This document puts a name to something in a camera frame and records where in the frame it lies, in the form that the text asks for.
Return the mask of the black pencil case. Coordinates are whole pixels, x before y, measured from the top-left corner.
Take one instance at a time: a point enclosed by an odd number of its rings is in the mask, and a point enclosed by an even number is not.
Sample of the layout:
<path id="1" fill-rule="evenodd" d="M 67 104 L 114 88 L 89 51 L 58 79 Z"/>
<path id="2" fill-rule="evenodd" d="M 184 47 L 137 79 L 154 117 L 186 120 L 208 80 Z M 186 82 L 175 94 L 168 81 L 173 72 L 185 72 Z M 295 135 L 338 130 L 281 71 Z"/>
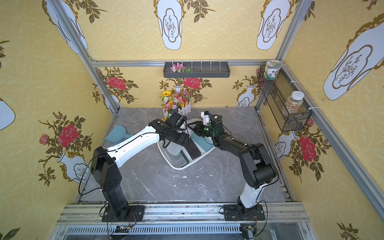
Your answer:
<path id="1" fill-rule="evenodd" d="M 192 139 L 189 139 L 185 145 L 185 149 L 192 160 L 195 160 L 201 156 L 201 152 Z"/>

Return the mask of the clear plastic pencil case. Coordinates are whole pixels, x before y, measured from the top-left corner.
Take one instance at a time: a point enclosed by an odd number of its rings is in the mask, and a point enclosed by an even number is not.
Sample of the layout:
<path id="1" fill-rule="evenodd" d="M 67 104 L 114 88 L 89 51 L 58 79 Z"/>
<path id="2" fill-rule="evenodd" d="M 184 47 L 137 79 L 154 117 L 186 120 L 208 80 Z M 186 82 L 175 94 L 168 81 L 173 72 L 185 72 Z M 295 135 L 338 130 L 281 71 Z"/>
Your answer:
<path id="1" fill-rule="evenodd" d="M 174 142 L 169 142 L 169 144 L 166 147 L 166 150 L 168 151 L 169 154 L 173 156 L 177 156 L 181 152 L 182 147 L 183 146 L 176 144 Z"/>

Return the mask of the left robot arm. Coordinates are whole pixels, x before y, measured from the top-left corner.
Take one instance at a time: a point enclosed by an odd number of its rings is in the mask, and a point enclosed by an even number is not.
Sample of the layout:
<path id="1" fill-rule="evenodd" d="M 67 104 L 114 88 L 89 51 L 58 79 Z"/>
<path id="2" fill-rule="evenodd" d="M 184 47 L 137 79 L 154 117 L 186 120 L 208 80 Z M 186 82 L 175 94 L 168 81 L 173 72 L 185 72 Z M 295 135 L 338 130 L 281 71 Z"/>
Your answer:
<path id="1" fill-rule="evenodd" d="M 121 188 L 120 168 L 130 158 L 159 141 L 168 140 L 185 146 L 189 135 L 185 132 L 187 129 L 182 128 L 183 126 L 187 126 L 187 118 L 173 112 L 166 121 L 155 119 L 129 139 L 107 149 L 99 147 L 94 151 L 91 173 L 99 183 L 109 207 L 119 220 L 127 220 L 130 216 L 129 203 Z"/>

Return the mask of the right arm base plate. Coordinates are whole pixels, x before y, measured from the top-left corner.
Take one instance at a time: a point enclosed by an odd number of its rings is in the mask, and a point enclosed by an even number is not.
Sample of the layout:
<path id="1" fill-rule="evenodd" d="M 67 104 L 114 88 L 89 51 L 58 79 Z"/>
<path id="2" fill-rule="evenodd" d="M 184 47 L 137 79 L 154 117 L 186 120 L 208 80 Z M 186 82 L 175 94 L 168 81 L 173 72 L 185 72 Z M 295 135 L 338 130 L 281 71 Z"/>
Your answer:
<path id="1" fill-rule="evenodd" d="M 247 209 L 241 205 L 224 205 L 224 217 L 226 221 L 264 221 L 266 219 L 263 206 L 256 204 Z"/>

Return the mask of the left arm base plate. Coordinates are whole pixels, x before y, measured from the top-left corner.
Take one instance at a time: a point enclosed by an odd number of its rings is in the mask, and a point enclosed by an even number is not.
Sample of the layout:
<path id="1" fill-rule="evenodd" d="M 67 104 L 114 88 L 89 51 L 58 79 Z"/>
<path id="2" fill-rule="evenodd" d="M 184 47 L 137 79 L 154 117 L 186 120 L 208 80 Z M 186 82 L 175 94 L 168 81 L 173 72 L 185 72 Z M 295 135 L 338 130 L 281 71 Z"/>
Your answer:
<path id="1" fill-rule="evenodd" d="M 109 206 L 106 206 L 102 213 L 102 222 L 126 222 L 137 223 L 143 220 L 145 213 L 145 206 L 129 206 L 119 211 L 114 211 Z"/>

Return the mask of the teal translucent pencil case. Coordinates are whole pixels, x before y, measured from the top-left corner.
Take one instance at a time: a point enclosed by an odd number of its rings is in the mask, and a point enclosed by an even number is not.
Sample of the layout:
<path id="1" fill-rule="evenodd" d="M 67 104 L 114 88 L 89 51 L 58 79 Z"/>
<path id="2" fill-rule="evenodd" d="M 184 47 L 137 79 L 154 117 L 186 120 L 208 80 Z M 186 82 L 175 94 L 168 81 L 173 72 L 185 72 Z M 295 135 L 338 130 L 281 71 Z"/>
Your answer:
<path id="1" fill-rule="evenodd" d="M 192 138 L 195 144 L 206 153 L 215 147 L 213 143 L 207 138 L 199 137 L 196 134 L 194 134 Z"/>

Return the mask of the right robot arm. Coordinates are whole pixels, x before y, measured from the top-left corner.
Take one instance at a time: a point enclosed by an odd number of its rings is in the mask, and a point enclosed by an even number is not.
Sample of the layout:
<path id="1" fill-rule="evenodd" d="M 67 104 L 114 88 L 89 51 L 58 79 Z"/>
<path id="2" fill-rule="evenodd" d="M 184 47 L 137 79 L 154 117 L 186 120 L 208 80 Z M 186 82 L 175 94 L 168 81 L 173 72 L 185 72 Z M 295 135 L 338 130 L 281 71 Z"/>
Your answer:
<path id="1" fill-rule="evenodd" d="M 238 198 L 238 207 L 243 211 L 254 209 L 264 188 L 274 184 L 279 176 L 265 146 L 234 138 L 223 125 L 222 116 L 209 112 L 204 112 L 202 121 L 188 124 L 188 128 L 199 137 L 211 138 L 213 145 L 219 150 L 239 158 L 246 185 Z"/>

